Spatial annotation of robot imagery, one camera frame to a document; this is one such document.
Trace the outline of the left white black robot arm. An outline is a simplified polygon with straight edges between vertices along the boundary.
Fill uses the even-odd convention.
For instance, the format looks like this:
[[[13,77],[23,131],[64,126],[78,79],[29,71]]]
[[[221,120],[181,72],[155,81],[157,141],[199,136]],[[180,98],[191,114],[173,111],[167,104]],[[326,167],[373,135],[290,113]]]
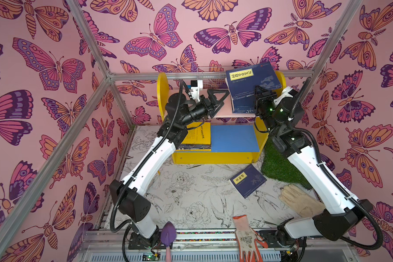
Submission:
[[[145,197],[150,182],[182,144],[191,130],[189,125],[214,118],[228,96],[229,91],[222,89],[208,90],[206,96],[194,98],[187,84],[180,81],[179,91],[164,104],[165,118],[146,155],[130,173],[109,186],[114,205],[109,222],[112,233],[130,226],[142,238],[154,240],[159,228],[148,214],[151,203]]]

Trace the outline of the thick navy book yellow spine label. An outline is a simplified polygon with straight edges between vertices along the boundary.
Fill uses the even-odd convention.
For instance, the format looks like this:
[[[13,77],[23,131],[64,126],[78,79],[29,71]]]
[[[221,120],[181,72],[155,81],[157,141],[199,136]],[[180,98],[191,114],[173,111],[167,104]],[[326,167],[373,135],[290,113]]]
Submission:
[[[233,113],[255,113],[256,88],[270,91],[282,87],[282,84],[270,62],[235,68],[226,71]]]

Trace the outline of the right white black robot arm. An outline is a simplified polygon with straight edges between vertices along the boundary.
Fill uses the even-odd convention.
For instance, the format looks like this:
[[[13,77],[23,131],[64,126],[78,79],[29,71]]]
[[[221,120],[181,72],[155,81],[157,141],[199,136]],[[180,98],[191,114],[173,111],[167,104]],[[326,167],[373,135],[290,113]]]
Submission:
[[[295,166],[319,195],[324,210],[314,216],[289,219],[278,226],[280,241],[321,236],[330,241],[343,240],[364,250],[377,250],[384,242],[383,232],[371,216],[372,204],[353,194],[322,161],[313,134],[298,128],[304,109],[300,98],[305,92],[288,87],[278,95],[275,90],[261,86],[254,88],[256,116],[265,124],[275,149]],[[345,234],[363,219],[367,219],[375,232],[375,243],[364,245],[345,237]]]

